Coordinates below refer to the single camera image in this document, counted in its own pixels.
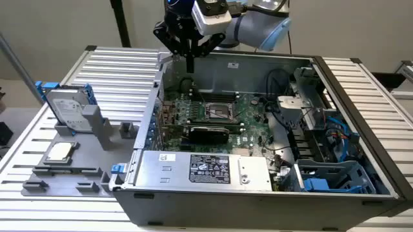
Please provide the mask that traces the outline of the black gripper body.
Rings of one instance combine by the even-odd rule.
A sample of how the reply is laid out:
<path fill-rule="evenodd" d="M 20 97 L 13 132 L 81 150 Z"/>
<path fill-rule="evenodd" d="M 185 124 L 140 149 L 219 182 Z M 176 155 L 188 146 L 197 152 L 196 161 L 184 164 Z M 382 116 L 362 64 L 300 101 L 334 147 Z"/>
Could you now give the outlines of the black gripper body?
<path fill-rule="evenodd" d="M 165 0 L 164 1 L 164 23 L 168 28 L 169 34 L 180 41 L 200 40 L 200 35 L 193 18 L 191 16 L 191 10 L 193 6 L 193 0 Z"/>

